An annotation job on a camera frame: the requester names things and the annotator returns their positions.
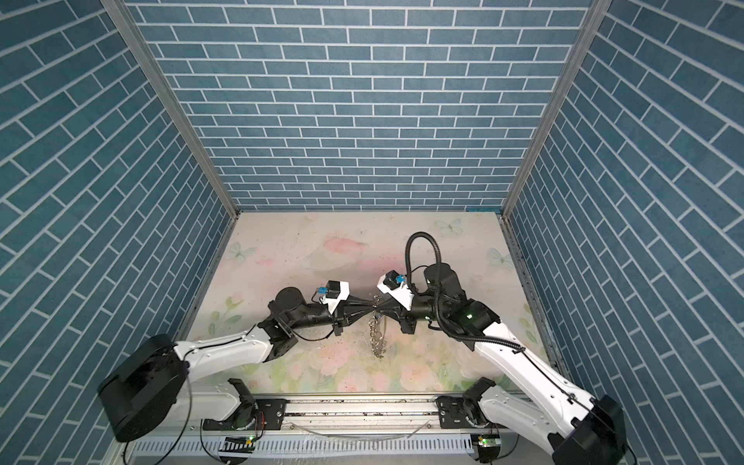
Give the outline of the large metal keyring band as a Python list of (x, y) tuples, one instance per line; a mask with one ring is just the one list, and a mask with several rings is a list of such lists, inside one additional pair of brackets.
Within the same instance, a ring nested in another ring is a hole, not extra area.
[(380, 311), (375, 310), (368, 321), (369, 344), (375, 358), (381, 360), (385, 356), (387, 342), (387, 320)]

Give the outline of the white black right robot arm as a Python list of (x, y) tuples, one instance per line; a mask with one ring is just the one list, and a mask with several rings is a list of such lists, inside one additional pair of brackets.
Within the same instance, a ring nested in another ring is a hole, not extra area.
[(400, 306), (395, 320), (428, 321), (434, 331), (494, 365), (527, 397), (514, 399), (494, 381), (480, 378), (463, 398), (474, 406), (478, 422), (506, 426), (556, 464), (637, 459), (622, 406), (569, 381), (523, 345), (487, 305), (468, 298), (431, 234), (415, 232), (407, 239), (404, 263), (403, 276), (386, 275), (379, 283)]

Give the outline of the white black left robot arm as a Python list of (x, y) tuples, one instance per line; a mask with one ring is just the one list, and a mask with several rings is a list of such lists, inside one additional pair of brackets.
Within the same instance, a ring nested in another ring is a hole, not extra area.
[(281, 358), (298, 343), (298, 329), (329, 326), (339, 334), (377, 309), (375, 302), (351, 296), (346, 282), (329, 282), (317, 301), (306, 301), (300, 290), (288, 287), (269, 302), (269, 317), (248, 331), (201, 342), (150, 337), (100, 383), (98, 397), (115, 439), (132, 442), (168, 418), (185, 385)]

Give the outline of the aluminium front rail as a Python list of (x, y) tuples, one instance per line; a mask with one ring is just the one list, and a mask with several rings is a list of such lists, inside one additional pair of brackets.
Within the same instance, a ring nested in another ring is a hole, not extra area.
[[(508, 393), (501, 387), (490, 387), (483, 393), (469, 389), (466, 393), (451, 396), (471, 399), (488, 420), (501, 422), (519, 434), (538, 439), (552, 433), (566, 437), (587, 416), (586, 410), (569, 399), (554, 397), (557, 410), (544, 412), (536, 403)], [(434, 404), (437, 397), (420, 394), (283, 398), (288, 405), (281, 429), (288, 429), (291, 422), (298, 426), (361, 427), (366, 424), (383, 428), (415, 420), (431, 420), (442, 429)], [(253, 403), (257, 399), (245, 394), (186, 394), (178, 397), (177, 404), (162, 424), (226, 420), (241, 403)]]

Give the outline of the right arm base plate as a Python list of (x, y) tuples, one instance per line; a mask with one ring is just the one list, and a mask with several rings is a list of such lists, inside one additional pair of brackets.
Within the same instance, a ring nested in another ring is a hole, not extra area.
[(436, 406), (439, 426), (442, 429), (497, 429), (506, 428), (501, 422), (488, 420), (476, 402), (461, 396), (440, 395)]

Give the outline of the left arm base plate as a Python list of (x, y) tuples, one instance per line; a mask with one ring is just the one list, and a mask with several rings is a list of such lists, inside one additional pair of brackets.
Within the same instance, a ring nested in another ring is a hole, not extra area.
[(280, 430), (288, 401), (283, 398), (259, 398), (253, 403), (241, 403), (226, 420), (204, 420), (206, 431), (254, 432)]

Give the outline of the aluminium left corner post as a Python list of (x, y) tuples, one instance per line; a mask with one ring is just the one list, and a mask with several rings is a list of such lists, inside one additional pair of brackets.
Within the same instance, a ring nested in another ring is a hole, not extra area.
[(239, 209), (236, 203), (220, 178), (213, 162), (210, 160), (207, 150), (203, 146), (180, 102), (178, 102), (176, 93), (172, 90), (152, 50), (149, 48), (145, 36), (143, 36), (143, 33), (141, 33), (141, 30), (136, 25), (125, 2), (119, 0), (102, 0), (101, 3), (125, 44), (131, 50), (137, 64), (141, 67), (141, 71), (145, 74), (157, 98), (170, 116), (172, 123), (176, 126), (178, 134), (185, 141), (193, 158), (203, 170), (209, 184), (221, 201), (230, 219), (236, 220), (239, 215)]

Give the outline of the aluminium corner post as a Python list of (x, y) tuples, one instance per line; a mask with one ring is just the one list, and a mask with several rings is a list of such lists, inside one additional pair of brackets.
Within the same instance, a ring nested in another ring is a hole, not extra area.
[(176, 93), (172, 90), (152, 50), (149, 48), (145, 36), (143, 36), (143, 33), (141, 33), (141, 30), (136, 25), (125, 2), (119, 0), (102, 0), (101, 3), (125, 44), (131, 50), (137, 64), (141, 67), (141, 71), (145, 74), (157, 98), (170, 116), (172, 123), (176, 126), (178, 134), (185, 141), (193, 158), (203, 170), (209, 184), (221, 201), (230, 219), (236, 220), (239, 215), (239, 209), (236, 203), (220, 178), (213, 162), (210, 160), (207, 150), (203, 146), (180, 102), (178, 102)]
[(579, 73), (579, 68), (585, 60), (586, 54), (598, 33), (599, 27), (610, 8), (610, 0), (593, 1), (581, 23), (577, 40), (572, 46), (570, 53), (556, 81), (555, 88), (548, 100), (548, 104), (542, 113), (541, 122), (535, 131), (533, 139), (525, 151), (522, 162), (515, 174), (515, 180), (509, 189), (507, 198), (502, 208), (502, 218), (509, 221), (517, 207), (518, 199), (526, 185), (526, 182), (536, 165), (544, 143), (549, 132), (561, 110), (561, 107), (571, 90), (572, 84)]

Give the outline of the aluminium right corner post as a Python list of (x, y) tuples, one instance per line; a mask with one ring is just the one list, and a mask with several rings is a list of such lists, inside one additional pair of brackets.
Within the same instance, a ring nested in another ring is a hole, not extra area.
[(515, 180), (509, 189), (507, 198), (502, 208), (502, 218), (509, 221), (517, 207), (518, 199), (526, 185), (526, 182), (536, 165), (544, 143), (549, 132), (561, 110), (561, 107), (571, 90), (572, 84), (579, 73), (579, 68), (585, 60), (586, 54), (598, 33), (599, 27), (610, 8), (610, 0), (593, 1), (581, 23), (577, 40), (572, 46), (570, 53), (556, 81), (555, 88), (548, 100), (548, 104), (542, 113), (541, 122), (535, 131), (533, 139), (525, 151), (522, 162), (515, 174)]

